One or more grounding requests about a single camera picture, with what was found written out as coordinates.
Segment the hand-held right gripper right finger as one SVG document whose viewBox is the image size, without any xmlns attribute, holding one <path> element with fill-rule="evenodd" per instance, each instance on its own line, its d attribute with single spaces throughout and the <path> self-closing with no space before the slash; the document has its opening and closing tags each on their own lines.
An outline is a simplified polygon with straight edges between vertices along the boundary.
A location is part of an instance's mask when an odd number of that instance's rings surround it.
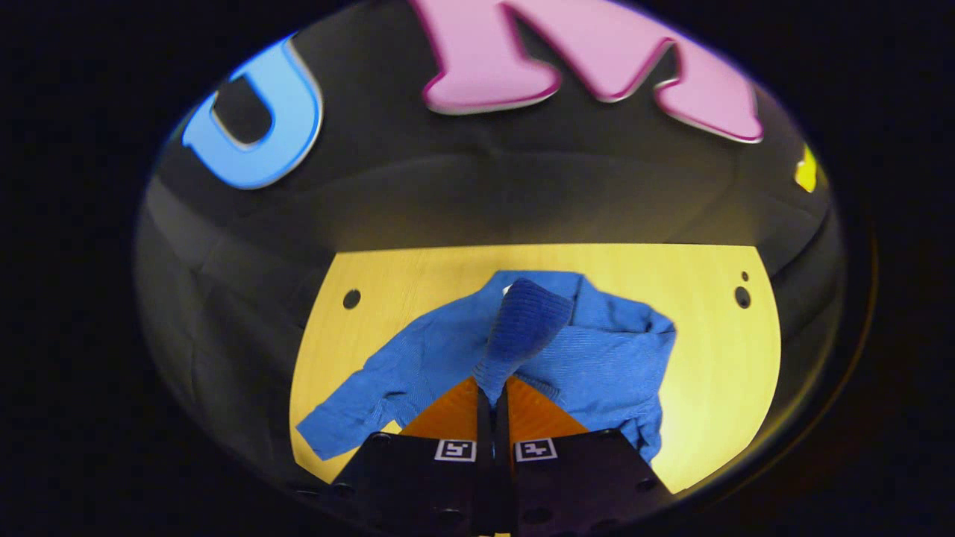
<svg viewBox="0 0 955 537">
<path fill-rule="evenodd" d="M 676 502 L 616 428 L 589 430 L 529 383 L 508 378 L 504 532 L 599 537 L 642 524 Z"/>
</svg>

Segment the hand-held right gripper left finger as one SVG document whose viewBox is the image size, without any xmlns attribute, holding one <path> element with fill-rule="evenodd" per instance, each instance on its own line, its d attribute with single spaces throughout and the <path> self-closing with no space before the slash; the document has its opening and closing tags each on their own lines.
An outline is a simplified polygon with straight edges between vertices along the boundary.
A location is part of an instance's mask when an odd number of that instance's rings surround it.
<svg viewBox="0 0 955 537">
<path fill-rule="evenodd" d="M 383 537 L 493 537 L 494 485 L 495 413 L 468 377 L 408 432 L 367 436 L 315 497 Z"/>
</svg>

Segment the blue button-up shirt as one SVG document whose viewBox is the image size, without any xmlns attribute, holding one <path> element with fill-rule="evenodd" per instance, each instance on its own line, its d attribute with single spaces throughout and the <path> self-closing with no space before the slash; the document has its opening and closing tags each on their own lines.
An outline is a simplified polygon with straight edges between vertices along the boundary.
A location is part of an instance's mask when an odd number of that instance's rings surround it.
<svg viewBox="0 0 955 537">
<path fill-rule="evenodd" d="M 617 429 L 652 462 L 676 340 L 671 319 L 580 273 L 497 271 L 399 330 L 295 428 L 327 461 L 388 424 L 407 427 L 467 377 L 495 397 L 514 374 L 587 429 Z"/>
</svg>

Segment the black backdrop cloth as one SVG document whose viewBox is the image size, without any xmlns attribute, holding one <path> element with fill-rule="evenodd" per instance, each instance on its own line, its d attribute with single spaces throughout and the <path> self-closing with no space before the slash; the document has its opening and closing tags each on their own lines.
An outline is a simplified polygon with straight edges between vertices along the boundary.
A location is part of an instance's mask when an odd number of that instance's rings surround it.
<svg viewBox="0 0 955 537">
<path fill-rule="evenodd" d="M 182 140 L 134 234 L 141 323 L 179 404 L 241 458 L 296 475 L 279 412 L 334 254 L 538 242 L 754 247 L 797 400 L 842 286 L 828 184 L 803 137 L 720 52 L 613 0 L 362 0 L 290 38 L 317 137 L 279 180 L 229 186 Z"/>
</svg>

